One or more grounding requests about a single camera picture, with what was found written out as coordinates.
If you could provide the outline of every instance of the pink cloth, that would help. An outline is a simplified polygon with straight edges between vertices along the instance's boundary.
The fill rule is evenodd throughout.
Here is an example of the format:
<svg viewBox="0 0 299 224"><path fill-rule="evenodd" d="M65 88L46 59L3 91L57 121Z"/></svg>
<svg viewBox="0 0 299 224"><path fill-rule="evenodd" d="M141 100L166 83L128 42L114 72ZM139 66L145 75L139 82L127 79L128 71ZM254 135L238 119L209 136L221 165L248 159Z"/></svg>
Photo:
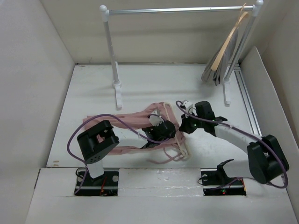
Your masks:
<svg viewBox="0 0 299 224"><path fill-rule="evenodd" d="M115 114L115 116L120 118L122 121L124 121L128 125L130 125L132 128L140 129L143 127L152 126L152 124L150 123L150 121L148 119L148 116L150 114L152 114L152 112L156 109L158 109L160 111L160 115L164 119L167 119L167 115L166 115L166 111L165 111L165 107L166 107L170 121L176 127L176 130L177 130L176 137L177 137L180 145L182 145L185 141L185 137L182 132L178 131L178 129L179 129L178 121L176 120L176 117L174 116L174 113L173 113L171 107L169 105L165 105L165 107L164 107L163 104L164 104L163 102L153 103L153 104L149 105L142 112L128 113L128 114ZM87 118L83 119L83 121L86 121L87 119L89 119L91 117L93 117L93 116L87 116ZM119 121L117 121L111 117L101 117L101 118L94 119L94 120L90 121L88 124L86 124L84 128L87 130L103 120L109 120L111 125L113 125L115 127L126 128L122 123L120 123ZM151 151L151 150L156 150L156 149L161 149L161 148L166 148L166 147L179 148L177 141L175 140L175 138L173 138L173 139L169 139L165 143L162 143L154 148L149 148L149 149L139 149L136 147L115 147L108 155L121 155L121 154L126 154L126 153L137 153L141 150L144 152L144 151Z"/></svg>

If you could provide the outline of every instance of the metal rod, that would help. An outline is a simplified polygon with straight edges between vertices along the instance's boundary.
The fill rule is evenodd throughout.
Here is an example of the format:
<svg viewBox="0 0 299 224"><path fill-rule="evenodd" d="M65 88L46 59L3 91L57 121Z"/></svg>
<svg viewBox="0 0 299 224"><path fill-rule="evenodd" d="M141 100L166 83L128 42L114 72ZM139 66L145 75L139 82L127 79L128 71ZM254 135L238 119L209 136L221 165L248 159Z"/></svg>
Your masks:
<svg viewBox="0 0 299 224"><path fill-rule="evenodd" d="M109 10L109 15L124 15L124 14L146 14L146 13L176 13L176 12L227 12L240 11L242 6L231 7L191 7L191 8L157 8L157 9L134 9L134 10ZM243 11L252 11L253 6L245 6Z"/></svg>
<svg viewBox="0 0 299 224"><path fill-rule="evenodd" d="M251 16L250 20L248 21L248 24L247 24L247 27L245 28L245 31L243 33L243 36L240 40L240 43L239 43L239 46L237 48L237 51L235 52L235 55L234 55L234 58L233 58L233 61L232 63L230 64L230 67L228 69L228 73L227 75L225 76L224 78L224 81L225 82L228 82L229 81L229 78L234 70L234 67L235 67L235 64L238 62L239 58L240 58L240 55L242 53L242 50L243 50L243 47L244 47L244 44L246 42L246 39L248 37L248 34L250 33L251 31L251 28L252 28L252 25L254 23L254 20L256 19L255 16Z"/></svg>
<svg viewBox="0 0 299 224"><path fill-rule="evenodd" d="M112 40L111 40L111 34L110 34L108 21L104 22L104 27L105 27L108 50L109 50L109 55L110 55L110 60L111 60L111 65L112 65L114 84L120 84L120 81L118 79L116 61L115 61L115 57L114 57L114 51L113 51L113 47L112 47Z"/></svg>

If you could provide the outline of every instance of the red wire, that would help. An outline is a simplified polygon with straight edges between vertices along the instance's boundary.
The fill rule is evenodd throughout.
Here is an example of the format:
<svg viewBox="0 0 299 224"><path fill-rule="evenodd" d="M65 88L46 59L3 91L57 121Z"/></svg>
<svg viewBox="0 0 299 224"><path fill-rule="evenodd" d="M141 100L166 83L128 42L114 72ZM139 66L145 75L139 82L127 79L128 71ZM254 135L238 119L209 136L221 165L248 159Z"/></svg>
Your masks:
<svg viewBox="0 0 299 224"><path fill-rule="evenodd" d="M107 177L105 177L105 179L104 179L104 181L103 181L103 183L102 183L102 187L101 187L100 195L102 195L102 193L104 192L103 187L104 187L104 184L105 184L106 180L107 180Z"/></svg>

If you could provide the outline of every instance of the cable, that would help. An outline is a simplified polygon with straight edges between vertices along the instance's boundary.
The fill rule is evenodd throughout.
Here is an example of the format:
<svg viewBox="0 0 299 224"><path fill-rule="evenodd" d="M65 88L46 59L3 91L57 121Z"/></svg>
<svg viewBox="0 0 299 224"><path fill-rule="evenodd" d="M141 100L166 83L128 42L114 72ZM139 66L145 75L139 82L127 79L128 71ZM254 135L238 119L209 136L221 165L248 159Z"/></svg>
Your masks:
<svg viewBox="0 0 299 224"><path fill-rule="evenodd" d="M202 183L199 182L201 180L202 180L202 177L198 179L197 183L200 184L201 186L204 186Z"/></svg>
<svg viewBox="0 0 299 224"><path fill-rule="evenodd" d="M242 182L242 184L243 184L244 191L246 192L246 187L245 187L245 183L244 183L243 178L241 179L241 182Z"/></svg>
<svg viewBox="0 0 299 224"><path fill-rule="evenodd" d="M100 191L100 196L102 195L102 193L104 192L103 187L105 185L105 182L107 180L107 177L105 177L105 179L103 180L102 186L101 186L101 191Z"/></svg>
<svg viewBox="0 0 299 224"><path fill-rule="evenodd" d="M236 182L236 181L240 181L240 180L242 180L242 179L243 179L243 177L236 177L235 179L233 179L231 182L229 182L229 183L227 183L227 184L224 184L224 185L219 186L219 187L216 187L216 188L210 188L210 189L211 189L211 190L218 190L218 189L224 188L224 187L226 187L226 186L228 186L228 185L232 185L234 182Z"/></svg>
<svg viewBox="0 0 299 224"><path fill-rule="evenodd" d="M188 115L188 116L190 116L190 117L192 117L192 118L194 118L194 119L197 119L197 120L200 120L200 121L204 121L204 122L207 122L207 123L211 123L211 124L224 125L224 126L230 127L230 128L232 128L232 129L234 129L235 131L237 131L237 132L239 132L239 133L241 133L241 134L244 134L244 135L246 135L246 136L248 136L248 137L250 137L250 138L252 138L252 139L254 139L254 140L258 141L258 142L260 142L263 146L266 147L266 149L267 149L267 150L274 156L274 158L277 160L279 166L280 166L281 169L282 169L282 172L283 172L283 174L284 174L284 179L285 179L285 181L284 181L284 185L283 185L283 186L277 186L277 185L275 185L275 184L273 184L273 183L271 183L271 182L269 182L268 184L271 185L271 186L273 186L273 187L279 188L279 189L284 189L284 188L286 188L286 187L288 186L288 184L289 184L289 179L288 179L288 176L287 176L287 174L286 174L285 167L284 167L284 165L282 164L282 161L279 159L279 157L276 155L276 153L273 151L273 149L271 149L266 143L264 143L264 142L263 142L262 140L260 140L258 137L254 136L254 135L252 135L252 134L250 134L250 133L247 133L247 132L245 132L245 131L243 131L243 130L237 128L237 127L230 126L229 124L226 124L226 123L223 123L223 122L219 122L219 121L207 120L207 119L198 118L198 117L196 117L196 116L193 116L193 115L189 114L188 112L186 112L183 108L181 108L180 105L179 105L179 103L180 103L181 105L183 104L182 101L179 101L179 100L178 100L178 101L176 101L176 105L177 105L177 107L178 107L184 114L186 114L186 115Z"/></svg>
<svg viewBox="0 0 299 224"><path fill-rule="evenodd" d="M76 174L77 177L79 177L79 178L83 178L83 176L81 176L81 175L78 174L79 169L85 169L85 167L79 167L79 168L76 170L76 172L75 172L75 174Z"/></svg>
<svg viewBox="0 0 299 224"><path fill-rule="evenodd" d="M140 136L140 137L146 139L147 141L151 141L151 142L153 142L153 143L161 144L161 143L164 143L164 142L166 142L166 141L169 140L169 139L165 139L165 140L163 140L163 141L155 141L155 140L152 140L152 139L150 139L150 138L144 136L143 134L139 134L136 130L134 130L134 129L133 129L131 126L129 126L127 123L123 122L121 119L119 119L118 117L116 117L116 116L114 116L114 115L112 115L112 114L99 114L99 115L96 115L96 116L94 116L94 117L92 117L92 118L86 120L85 122L83 122L83 123L82 123L82 124L81 124L81 125L74 131L74 133L71 135L69 141L67 142L67 146L66 146L66 150L67 150L67 152L68 152L72 157L74 157L76 160L79 160L79 161L83 162L84 165L85 165L85 168L86 168L86 170L85 170L85 172L84 172L83 180L82 180L82 182L80 183L79 188L74 192L74 194L78 193L78 192L81 190L81 187L82 187L83 182L84 182L84 180L85 180L85 178L86 178L86 175L87 175L88 167L87 167L86 162L85 162L83 159L81 159L81 158L75 156L75 155L71 152L71 150L70 150L71 141L73 140L73 138L75 137L75 135L78 133L78 131L80 131L80 129L83 128L87 123L89 123L90 121L92 121L92 120L94 120L94 119L101 118L101 117L112 117L112 118L118 120L118 121L121 122L124 126L126 126L129 130L131 130L132 132L134 132L134 133L137 134L138 136Z"/></svg>
<svg viewBox="0 0 299 224"><path fill-rule="evenodd" d="M190 110L194 109L196 111L196 109L194 107L189 108L188 113L190 113Z"/></svg>

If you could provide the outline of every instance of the horizontal rail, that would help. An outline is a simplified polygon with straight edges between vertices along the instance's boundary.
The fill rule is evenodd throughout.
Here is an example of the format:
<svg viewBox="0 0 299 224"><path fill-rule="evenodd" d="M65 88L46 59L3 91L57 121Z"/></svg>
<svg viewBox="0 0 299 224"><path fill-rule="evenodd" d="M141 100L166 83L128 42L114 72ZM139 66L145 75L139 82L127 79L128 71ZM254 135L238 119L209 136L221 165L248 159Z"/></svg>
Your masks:
<svg viewBox="0 0 299 224"><path fill-rule="evenodd" d="M240 11L242 7L243 6L109 10L109 15L146 14L146 13L176 13L176 12L185 12L185 13L227 12L227 11ZM252 11L253 8L254 8L254 6L245 6L243 11Z"/></svg>

